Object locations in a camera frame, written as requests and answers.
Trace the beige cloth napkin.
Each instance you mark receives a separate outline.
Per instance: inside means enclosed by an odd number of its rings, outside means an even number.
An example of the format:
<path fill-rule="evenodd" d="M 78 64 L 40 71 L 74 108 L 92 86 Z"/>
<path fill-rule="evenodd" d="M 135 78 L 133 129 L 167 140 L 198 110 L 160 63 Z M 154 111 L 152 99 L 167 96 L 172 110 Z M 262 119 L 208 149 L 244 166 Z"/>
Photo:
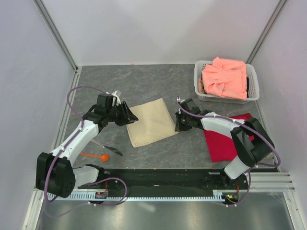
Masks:
<path fill-rule="evenodd" d="M 175 123 L 163 98 L 130 109 L 138 121 L 127 125 L 134 148 L 146 146 L 177 134 Z"/>

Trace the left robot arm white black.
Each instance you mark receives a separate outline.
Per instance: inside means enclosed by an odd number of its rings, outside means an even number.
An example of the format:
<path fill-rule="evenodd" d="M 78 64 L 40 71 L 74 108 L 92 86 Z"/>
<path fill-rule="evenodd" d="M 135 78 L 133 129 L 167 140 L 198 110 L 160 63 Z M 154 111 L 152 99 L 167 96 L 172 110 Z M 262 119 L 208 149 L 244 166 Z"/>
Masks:
<path fill-rule="evenodd" d="M 92 105 L 82 117 L 76 129 L 67 139 L 51 153 L 41 153 L 36 163 L 37 189 L 44 191 L 44 196 L 53 194 L 67 198 L 74 189 L 90 184 L 101 188 L 105 176 L 99 173 L 98 167 L 89 164 L 73 169 L 73 164 L 85 146 L 96 137 L 109 123 L 125 126 L 138 121 L 125 101 L 118 97 L 101 93 L 96 104 Z"/>

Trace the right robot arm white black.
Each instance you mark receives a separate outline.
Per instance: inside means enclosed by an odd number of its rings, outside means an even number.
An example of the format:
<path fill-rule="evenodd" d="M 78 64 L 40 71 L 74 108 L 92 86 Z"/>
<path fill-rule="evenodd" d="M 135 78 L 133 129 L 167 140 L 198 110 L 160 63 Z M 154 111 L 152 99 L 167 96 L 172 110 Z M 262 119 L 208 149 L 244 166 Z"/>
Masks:
<path fill-rule="evenodd" d="M 255 167 L 267 155 L 278 155 L 273 141 L 255 118 L 248 120 L 234 119 L 219 115 L 210 110 L 200 110 L 193 99 L 176 98 L 179 110 L 176 112 L 176 132 L 198 128 L 213 131 L 232 139 L 237 156 L 224 167 L 220 176 L 220 184 L 224 188 L 232 188 L 237 178 Z"/>

